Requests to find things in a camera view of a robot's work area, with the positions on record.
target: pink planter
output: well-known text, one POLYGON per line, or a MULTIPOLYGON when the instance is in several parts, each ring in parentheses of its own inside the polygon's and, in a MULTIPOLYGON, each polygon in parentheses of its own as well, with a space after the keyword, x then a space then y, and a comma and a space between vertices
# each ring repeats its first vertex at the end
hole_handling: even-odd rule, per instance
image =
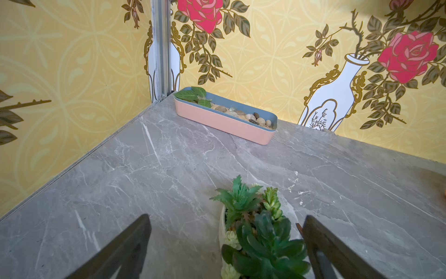
POLYGON ((259 113, 260 117, 264 117, 262 115, 265 114, 272 115, 274 117, 268 117, 268 118, 265 117, 265 119, 270 119, 275 129, 269 130, 260 127, 256 124, 253 124, 251 122, 247 122, 239 118, 230 116, 228 114, 216 111, 214 109, 206 108, 191 102, 180 100, 175 97, 175 108, 177 114, 181 117, 190 119, 192 121, 218 129, 220 131, 224 131, 226 133, 230 133, 234 136, 238 136, 261 145, 268 144, 271 138, 273 137, 277 129, 277 117, 274 114, 267 111, 263 111, 261 109, 240 104, 210 93, 208 93, 206 97, 208 99, 212 99, 212 102, 215 104, 224 105, 226 107, 235 107, 245 113, 257 112, 259 113), (221 104, 221 102, 218 102, 220 98, 231 102, 231 104, 230 105, 221 104))

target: gray marble surface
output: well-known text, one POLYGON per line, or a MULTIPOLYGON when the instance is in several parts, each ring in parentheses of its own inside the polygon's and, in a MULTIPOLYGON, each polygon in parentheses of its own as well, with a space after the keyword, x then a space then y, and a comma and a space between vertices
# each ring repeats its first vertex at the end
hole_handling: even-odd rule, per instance
POLYGON ((260 146, 179 117, 169 97, 0 223, 0 277, 63 278, 148 213, 142 278, 219 278, 222 205, 209 198, 241 174, 388 278, 446 278, 446 165, 278 127, 260 146))

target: artificial succulent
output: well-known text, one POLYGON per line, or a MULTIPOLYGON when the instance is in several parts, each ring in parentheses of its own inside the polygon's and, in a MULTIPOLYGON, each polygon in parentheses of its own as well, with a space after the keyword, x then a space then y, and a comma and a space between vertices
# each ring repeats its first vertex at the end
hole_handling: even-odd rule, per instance
POLYGON ((263 210, 254 218, 255 228, 248 221, 237 227, 242 252, 222 246, 222 257, 241 275, 250 279, 304 278, 310 264, 302 239, 289 240, 291 222, 282 218, 273 222, 271 213, 263 210))
POLYGON ((271 212, 274 221, 280 221, 284 218, 282 210, 280 210, 281 204, 277 197, 277 188, 267 187, 264 194, 262 194, 262 199, 265 200, 263 206, 271 212))
POLYGON ((238 220, 241 220, 244 214, 256 211, 259 208, 261 199, 257 192, 262 188, 260 185, 248 187, 242 183, 241 176, 237 176, 232 181, 232 190, 218 188, 218 195, 212 197, 212 200, 219 200, 226 206, 226 230, 238 220))

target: rose print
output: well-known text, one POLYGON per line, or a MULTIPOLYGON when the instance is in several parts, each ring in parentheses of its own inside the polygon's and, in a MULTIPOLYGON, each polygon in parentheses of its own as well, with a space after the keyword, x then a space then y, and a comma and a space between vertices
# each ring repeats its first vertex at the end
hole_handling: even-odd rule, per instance
POLYGON ((222 21, 222 7, 223 0, 178 0, 178 10, 208 34, 222 21))
POLYGON ((386 67, 393 80, 406 83, 424 74, 427 63, 437 56, 438 44, 433 40, 433 33, 398 33, 383 50, 378 62, 386 67))

